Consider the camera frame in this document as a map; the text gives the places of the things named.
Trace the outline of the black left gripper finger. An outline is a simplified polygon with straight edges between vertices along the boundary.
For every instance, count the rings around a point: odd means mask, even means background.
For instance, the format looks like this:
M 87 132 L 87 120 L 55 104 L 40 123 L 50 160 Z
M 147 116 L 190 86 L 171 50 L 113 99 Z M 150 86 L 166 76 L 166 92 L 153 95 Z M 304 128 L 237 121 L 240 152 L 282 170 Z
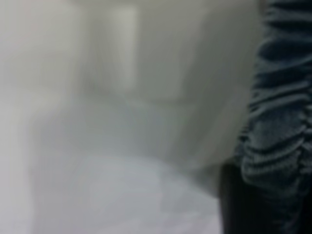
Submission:
M 252 230 L 252 191 L 243 182 L 240 169 L 225 164 L 220 171 L 219 205 L 224 234 L 249 234 Z

